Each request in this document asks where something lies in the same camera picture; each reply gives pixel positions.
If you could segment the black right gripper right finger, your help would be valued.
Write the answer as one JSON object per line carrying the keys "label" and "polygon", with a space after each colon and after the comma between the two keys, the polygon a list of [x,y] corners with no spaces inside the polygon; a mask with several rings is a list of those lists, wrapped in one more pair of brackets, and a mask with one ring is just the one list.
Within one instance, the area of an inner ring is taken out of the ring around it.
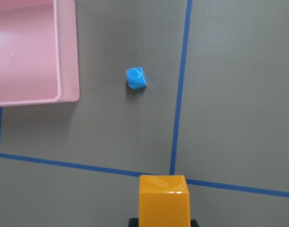
{"label": "black right gripper right finger", "polygon": [[197,227],[197,221],[195,219],[190,220],[190,226],[191,227]]}

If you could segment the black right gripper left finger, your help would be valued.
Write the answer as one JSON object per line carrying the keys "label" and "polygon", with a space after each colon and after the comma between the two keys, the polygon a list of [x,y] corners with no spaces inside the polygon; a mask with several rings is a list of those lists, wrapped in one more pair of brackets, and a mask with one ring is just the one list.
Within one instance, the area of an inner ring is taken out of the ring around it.
{"label": "black right gripper left finger", "polygon": [[128,220],[128,227],[139,227],[139,219],[138,218],[130,218]]}

